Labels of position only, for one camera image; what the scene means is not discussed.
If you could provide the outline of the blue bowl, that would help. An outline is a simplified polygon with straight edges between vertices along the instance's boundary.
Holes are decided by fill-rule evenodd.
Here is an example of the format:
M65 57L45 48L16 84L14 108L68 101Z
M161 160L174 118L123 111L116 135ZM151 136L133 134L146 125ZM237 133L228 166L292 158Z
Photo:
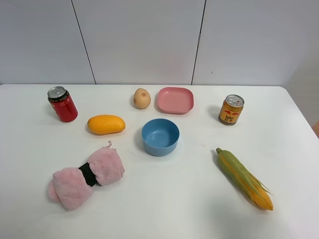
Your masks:
M168 119L153 119L142 128L143 145L153 156L166 156L172 153L178 143L180 131Z

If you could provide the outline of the red soda can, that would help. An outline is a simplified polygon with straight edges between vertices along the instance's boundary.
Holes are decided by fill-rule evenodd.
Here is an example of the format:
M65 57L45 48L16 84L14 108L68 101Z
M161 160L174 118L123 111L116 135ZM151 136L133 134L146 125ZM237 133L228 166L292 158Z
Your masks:
M62 86L51 88L47 92L48 101L62 122L71 122L78 116L78 111L69 92Z

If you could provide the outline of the pink towel with black band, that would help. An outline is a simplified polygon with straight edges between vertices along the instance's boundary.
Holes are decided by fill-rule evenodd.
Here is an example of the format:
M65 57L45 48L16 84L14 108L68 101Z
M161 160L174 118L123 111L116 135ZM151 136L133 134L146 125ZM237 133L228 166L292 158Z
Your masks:
M48 184L48 197L73 211L93 194L93 186L106 186L122 179L125 169L112 142L92 153L80 167L56 171Z

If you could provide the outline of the beige potato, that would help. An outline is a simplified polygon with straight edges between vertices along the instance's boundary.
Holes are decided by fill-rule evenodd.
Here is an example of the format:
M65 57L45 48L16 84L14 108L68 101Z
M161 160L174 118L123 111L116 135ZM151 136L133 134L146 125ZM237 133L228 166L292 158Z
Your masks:
M133 102L136 108L146 109L151 103L151 97L148 91L138 88L133 96Z

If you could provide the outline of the yellow mango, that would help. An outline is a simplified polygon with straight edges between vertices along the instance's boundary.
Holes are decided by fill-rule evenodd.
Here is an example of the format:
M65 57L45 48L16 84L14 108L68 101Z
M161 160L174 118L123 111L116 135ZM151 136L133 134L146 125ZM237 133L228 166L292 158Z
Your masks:
M98 115L88 120L87 127L94 134L105 135L122 132L126 124L122 118L115 115Z

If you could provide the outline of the yellow energy drink can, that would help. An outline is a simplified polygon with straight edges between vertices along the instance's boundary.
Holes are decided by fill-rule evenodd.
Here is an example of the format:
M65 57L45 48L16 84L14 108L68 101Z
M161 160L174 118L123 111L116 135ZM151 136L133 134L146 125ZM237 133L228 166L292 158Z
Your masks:
M227 95L223 101L218 119L224 125L235 125L244 108L244 99L239 95Z

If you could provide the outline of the corn cob with husk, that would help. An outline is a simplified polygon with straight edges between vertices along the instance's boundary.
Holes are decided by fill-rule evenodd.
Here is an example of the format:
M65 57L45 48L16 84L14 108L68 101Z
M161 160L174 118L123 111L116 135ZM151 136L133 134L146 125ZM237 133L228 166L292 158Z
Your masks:
M232 182L262 210L272 211L274 205L268 188L262 184L230 151L216 148L217 161Z

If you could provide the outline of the pink square plate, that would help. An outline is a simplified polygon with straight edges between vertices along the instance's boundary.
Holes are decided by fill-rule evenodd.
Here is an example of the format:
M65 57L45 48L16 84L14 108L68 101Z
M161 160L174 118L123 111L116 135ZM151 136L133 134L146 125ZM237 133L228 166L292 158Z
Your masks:
M157 106L164 113L183 115L193 109L194 96L187 88L165 87L158 93Z

